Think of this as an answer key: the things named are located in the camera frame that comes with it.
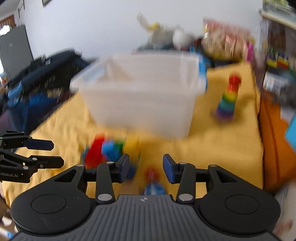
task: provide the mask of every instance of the stroller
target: stroller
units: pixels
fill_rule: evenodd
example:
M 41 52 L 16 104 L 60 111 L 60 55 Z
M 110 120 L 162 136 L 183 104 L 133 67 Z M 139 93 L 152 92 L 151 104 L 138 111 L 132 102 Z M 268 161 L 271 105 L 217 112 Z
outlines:
M 72 77 L 88 65 L 73 50 L 32 61 L 0 95 L 0 130 L 31 133 L 71 96 Z

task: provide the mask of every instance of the ceiling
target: ceiling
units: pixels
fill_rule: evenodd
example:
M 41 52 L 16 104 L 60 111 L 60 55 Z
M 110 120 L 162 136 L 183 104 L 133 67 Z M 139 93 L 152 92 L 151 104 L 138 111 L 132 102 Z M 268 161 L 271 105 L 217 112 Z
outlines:
M 2 16 L 5 17 L 9 13 L 13 12 L 14 10 L 17 9 L 17 5 L 20 0 L 6 0 L 4 3 L 1 4 L 0 6 L 0 19 L 2 19 Z

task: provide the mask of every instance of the circular black disc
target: circular black disc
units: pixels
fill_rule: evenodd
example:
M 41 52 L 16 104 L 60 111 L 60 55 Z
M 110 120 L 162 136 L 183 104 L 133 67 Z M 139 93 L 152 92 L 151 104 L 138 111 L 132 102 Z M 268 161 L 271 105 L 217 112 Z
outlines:
M 280 208 L 268 193 L 238 183 L 224 183 L 200 201 L 202 216 L 223 232 L 254 235 L 276 224 Z
M 32 234 L 53 235 L 79 226 L 91 212 L 90 199 L 78 189 L 52 182 L 47 190 L 32 188 L 19 195 L 11 206 L 18 229 Z

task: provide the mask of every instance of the gray ribbed panel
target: gray ribbed panel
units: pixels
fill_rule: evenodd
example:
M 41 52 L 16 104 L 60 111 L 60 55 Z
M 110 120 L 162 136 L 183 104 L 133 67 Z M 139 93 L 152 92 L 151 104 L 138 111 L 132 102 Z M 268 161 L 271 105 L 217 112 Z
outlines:
M 97 206 L 82 226 L 54 237 L 18 234 L 13 241 L 277 241 L 271 234 L 235 238 L 206 226 L 188 205 L 169 195 L 121 195 L 109 205 Z

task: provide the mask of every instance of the plastic storage container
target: plastic storage container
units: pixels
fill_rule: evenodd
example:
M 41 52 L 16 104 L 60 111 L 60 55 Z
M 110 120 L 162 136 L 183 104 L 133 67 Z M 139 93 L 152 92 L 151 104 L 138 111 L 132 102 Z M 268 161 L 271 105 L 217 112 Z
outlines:
M 188 136 L 196 96 L 204 94 L 199 55 L 140 53 L 94 62 L 71 81 L 98 124 L 167 138 Z

